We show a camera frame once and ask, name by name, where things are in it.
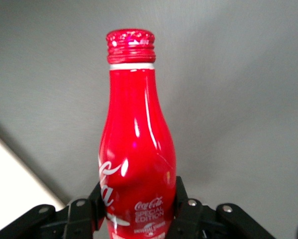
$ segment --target metal screw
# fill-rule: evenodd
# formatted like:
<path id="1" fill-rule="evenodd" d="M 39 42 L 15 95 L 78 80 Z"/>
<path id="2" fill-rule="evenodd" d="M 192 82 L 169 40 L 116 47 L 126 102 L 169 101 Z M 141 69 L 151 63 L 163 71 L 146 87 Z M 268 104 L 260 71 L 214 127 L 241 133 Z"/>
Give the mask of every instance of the metal screw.
<path id="1" fill-rule="evenodd" d="M 192 207 L 195 207 L 198 203 L 194 199 L 189 199 L 188 204 Z"/>
<path id="2" fill-rule="evenodd" d="M 76 206 L 77 207 L 81 207 L 82 205 L 85 204 L 85 200 L 79 200 L 77 203 L 76 203 Z"/>
<path id="3" fill-rule="evenodd" d="M 227 213 L 233 212 L 233 209 L 228 205 L 224 205 L 223 210 L 224 210 L 224 212 L 227 212 Z"/>
<path id="4" fill-rule="evenodd" d="M 45 213 L 45 212 L 47 212 L 48 211 L 48 208 L 47 207 L 42 207 L 39 211 L 38 211 L 38 213 Z"/>

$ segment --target white surface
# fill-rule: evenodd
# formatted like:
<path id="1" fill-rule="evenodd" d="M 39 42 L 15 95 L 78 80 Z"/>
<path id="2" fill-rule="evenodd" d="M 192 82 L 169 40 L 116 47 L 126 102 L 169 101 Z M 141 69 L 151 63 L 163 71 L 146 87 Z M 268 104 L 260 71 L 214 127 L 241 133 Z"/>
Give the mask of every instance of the white surface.
<path id="1" fill-rule="evenodd" d="M 0 141 L 0 229 L 40 204 L 64 207 Z"/>

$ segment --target bottle cap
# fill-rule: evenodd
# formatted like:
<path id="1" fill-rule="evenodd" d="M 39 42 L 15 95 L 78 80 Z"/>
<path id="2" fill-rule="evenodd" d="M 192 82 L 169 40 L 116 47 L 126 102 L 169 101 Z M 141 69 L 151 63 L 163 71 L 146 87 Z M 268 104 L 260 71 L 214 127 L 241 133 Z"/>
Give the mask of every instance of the bottle cap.
<path id="1" fill-rule="evenodd" d="M 154 35 L 148 30 L 115 30 L 109 32 L 106 39 L 109 64 L 155 62 Z"/>

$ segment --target bottle neck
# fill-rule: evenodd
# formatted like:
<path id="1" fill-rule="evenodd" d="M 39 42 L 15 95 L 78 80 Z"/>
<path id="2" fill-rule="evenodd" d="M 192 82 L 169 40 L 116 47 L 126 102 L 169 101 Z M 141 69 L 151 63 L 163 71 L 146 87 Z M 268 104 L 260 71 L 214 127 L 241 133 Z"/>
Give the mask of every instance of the bottle neck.
<path id="1" fill-rule="evenodd" d="M 153 64 L 111 65 L 109 110 L 130 115 L 149 106 L 159 106 Z"/>

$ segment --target gray wall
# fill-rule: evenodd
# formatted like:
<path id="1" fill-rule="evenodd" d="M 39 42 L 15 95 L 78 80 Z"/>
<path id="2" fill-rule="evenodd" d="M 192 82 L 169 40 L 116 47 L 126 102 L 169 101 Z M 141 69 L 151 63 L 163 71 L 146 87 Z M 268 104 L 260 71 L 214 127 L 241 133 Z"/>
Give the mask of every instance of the gray wall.
<path id="1" fill-rule="evenodd" d="M 0 1 L 0 137 L 64 201 L 98 181 L 105 35 L 156 35 L 162 110 L 188 193 L 298 225 L 298 0 Z"/>

